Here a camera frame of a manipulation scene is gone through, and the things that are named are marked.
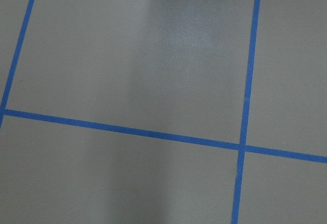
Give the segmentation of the brown table mat with grid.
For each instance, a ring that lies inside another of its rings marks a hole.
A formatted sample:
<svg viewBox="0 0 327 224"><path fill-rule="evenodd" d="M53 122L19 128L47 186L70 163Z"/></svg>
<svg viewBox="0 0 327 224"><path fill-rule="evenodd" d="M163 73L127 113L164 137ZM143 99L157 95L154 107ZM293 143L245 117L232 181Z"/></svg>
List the brown table mat with grid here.
<svg viewBox="0 0 327 224"><path fill-rule="evenodd" d="M1 0L1 223L326 223L326 0Z"/></svg>

